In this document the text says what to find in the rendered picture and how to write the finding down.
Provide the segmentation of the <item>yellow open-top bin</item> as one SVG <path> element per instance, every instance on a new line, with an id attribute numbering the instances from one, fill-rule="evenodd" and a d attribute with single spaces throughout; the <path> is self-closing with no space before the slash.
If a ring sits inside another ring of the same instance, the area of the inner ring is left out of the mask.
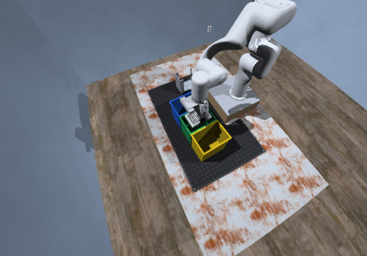
<path id="1" fill-rule="evenodd" d="M 207 158 L 224 149 L 231 139 L 229 133 L 218 121 L 205 126 L 191 134 L 192 148 L 203 162 Z"/>

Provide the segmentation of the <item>blue open bin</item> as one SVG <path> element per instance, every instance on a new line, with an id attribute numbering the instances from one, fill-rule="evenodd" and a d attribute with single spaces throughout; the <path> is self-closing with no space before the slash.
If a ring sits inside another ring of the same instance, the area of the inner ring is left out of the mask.
<path id="1" fill-rule="evenodd" d="M 177 122 L 177 124 L 179 125 L 180 129 L 181 128 L 181 122 L 180 122 L 180 116 L 188 113 L 186 111 L 186 109 L 184 108 L 184 106 L 181 104 L 180 102 L 180 98 L 185 96 L 185 98 L 189 97 L 192 95 L 192 92 L 189 92 L 187 94 L 184 94 L 174 100 L 171 100 L 169 103 L 171 105 L 171 109 L 172 109 L 172 114 L 173 114 L 173 118 L 175 119 L 175 121 Z"/>

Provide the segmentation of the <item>green bin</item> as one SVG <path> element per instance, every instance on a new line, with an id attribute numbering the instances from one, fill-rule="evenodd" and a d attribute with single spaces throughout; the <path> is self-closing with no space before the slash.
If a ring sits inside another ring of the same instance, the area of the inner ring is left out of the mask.
<path id="1" fill-rule="evenodd" d="M 193 134 L 194 132 L 204 128 L 205 126 L 213 123 L 214 121 L 217 121 L 216 117 L 211 113 L 210 110 L 208 110 L 208 112 L 210 113 L 210 115 L 212 116 L 212 118 L 210 118 L 208 121 L 205 121 L 204 123 L 201 123 L 195 127 L 191 127 L 191 125 L 189 124 L 189 122 L 187 121 L 187 119 L 185 118 L 185 115 L 188 114 L 184 114 L 182 116 L 180 116 L 180 122 L 181 122 L 181 128 L 182 128 L 182 132 L 185 135 L 185 137 L 187 138 L 188 142 L 190 144 L 192 144 L 192 137 L 190 136 L 191 134 Z"/>

